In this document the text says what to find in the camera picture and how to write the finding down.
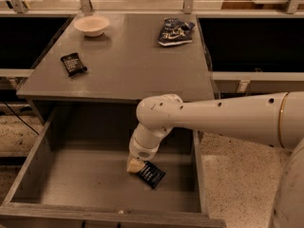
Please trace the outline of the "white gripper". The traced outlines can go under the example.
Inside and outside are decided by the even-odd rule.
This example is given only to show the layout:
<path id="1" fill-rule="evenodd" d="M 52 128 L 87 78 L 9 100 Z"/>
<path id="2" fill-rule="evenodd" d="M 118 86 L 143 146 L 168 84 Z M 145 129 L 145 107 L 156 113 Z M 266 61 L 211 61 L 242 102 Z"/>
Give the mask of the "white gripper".
<path id="1" fill-rule="evenodd" d="M 144 161 L 152 160 L 160 147 L 160 142 L 147 141 L 139 143 L 134 137 L 129 142 L 129 153 L 126 165 L 126 171 L 129 173 L 138 173 L 144 166 Z"/>

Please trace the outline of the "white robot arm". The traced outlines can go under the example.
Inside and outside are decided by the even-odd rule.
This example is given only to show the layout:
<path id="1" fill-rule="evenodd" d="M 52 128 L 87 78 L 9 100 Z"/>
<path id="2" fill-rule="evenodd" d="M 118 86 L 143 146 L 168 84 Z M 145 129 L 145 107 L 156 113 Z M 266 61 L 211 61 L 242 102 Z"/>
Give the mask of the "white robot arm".
<path id="1" fill-rule="evenodd" d="M 174 94 L 145 98 L 126 170 L 142 171 L 175 127 L 282 147 L 292 152 L 275 193 L 269 228 L 304 228 L 304 92 L 186 103 Z"/>

